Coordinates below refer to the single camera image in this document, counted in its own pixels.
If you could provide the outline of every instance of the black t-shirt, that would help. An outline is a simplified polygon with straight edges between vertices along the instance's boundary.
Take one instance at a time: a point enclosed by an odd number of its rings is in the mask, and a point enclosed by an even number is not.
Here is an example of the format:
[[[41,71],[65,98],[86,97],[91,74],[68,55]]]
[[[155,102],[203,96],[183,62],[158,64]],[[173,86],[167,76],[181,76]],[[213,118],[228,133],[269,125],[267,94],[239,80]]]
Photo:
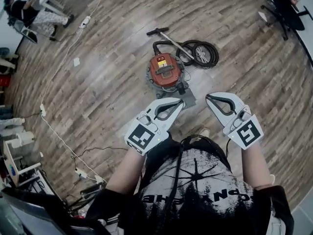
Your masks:
[[[271,211],[293,232],[293,218],[281,186],[255,190],[233,176],[218,149],[194,145],[184,151],[175,198],[160,234],[265,235]],[[177,152],[154,158],[134,196],[103,190],[87,218],[107,220],[120,213],[128,234],[155,234],[175,178]]]
[[[25,4],[26,1],[16,0],[11,5],[11,16],[23,21],[25,26],[28,27],[33,23],[39,11],[35,10],[33,7],[24,10],[23,7]]]

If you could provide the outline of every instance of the vacuum cleaner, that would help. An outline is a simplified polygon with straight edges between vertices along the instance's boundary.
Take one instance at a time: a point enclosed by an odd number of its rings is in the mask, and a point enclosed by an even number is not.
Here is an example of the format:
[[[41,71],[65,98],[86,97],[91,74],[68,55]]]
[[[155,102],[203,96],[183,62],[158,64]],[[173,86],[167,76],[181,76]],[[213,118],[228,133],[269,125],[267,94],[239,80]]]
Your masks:
[[[156,28],[147,33],[147,36],[160,34],[168,41],[158,41],[153,43],[155,56],[150,60],[146,69],[146,79],[148,84],[156,90],[156,98],[175,96],[183,99],[187,103],[187,108],[195,105],[195,97],[189,89],[188,83],[185,81],[186,70],[184,66],[192,64],[208,69],[214,67],[219,55],[216,48],[207,42],[198,40],[189,40],[184,43],[175,42],[164,32],[169,30],[166,28]],[[169,53],[161,53],[157,46],[174,45],[176,46],[176,56]]]

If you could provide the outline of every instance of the patterned pants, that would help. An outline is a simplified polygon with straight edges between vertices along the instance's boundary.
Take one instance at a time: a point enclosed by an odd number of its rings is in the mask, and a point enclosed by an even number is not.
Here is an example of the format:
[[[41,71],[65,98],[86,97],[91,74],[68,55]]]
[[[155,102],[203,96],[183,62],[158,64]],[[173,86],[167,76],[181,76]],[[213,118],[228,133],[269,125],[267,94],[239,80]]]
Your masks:
[[[54,24],[61,23],[66,25],[67,21],[67,17],[62,17],[55,13],[41,10],[34,20],[33,25],[36,26],[38,30],[44,31],[46,34],[48,34],[48,36],[50,36],[54,32]]]

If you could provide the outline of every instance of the power strip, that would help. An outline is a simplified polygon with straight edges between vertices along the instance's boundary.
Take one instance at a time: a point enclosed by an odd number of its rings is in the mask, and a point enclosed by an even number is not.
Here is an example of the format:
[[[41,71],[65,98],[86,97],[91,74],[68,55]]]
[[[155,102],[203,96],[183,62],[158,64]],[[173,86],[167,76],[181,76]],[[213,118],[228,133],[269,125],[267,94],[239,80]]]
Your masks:
[[[45,107],[43,104],[40,105],[41,115],[45,117],[47,115],[47,112],[45,111]]]
[[[90,20],[91,20],[91,17],[90,16],[86,16],[86,18],[80,24],[80,28],[81,29],[85,29],[87,27],[87,24],[89,24]]]
[[[79,176],[82,176],[83,178],[87,178],[88,175],[87,173],[85,173],[83,170],[79,169],[79,168],[76,168],[75,169],[75,172],[79,175]]]

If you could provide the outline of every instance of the person sitting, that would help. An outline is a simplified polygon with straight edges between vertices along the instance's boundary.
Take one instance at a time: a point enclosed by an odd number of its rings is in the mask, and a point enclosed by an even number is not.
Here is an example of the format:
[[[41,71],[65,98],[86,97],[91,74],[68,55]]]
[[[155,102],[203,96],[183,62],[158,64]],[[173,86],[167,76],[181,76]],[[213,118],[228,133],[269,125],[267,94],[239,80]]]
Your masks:
[[[64,28],[67,28],[74,20],[74,15],[70,14],[68,17],[62,17],[52,12],[44,10],[35,10],[32,4],[35,0],[23,1],[23,0],[4,0],[4,10],[9,17],[14,17],[21,20],[25,27],[29,27],[31,24],[35,25],[39,30],[42,30],[48,34],[48,36],[54,36],[56,33],[56,25],[62,24]]]

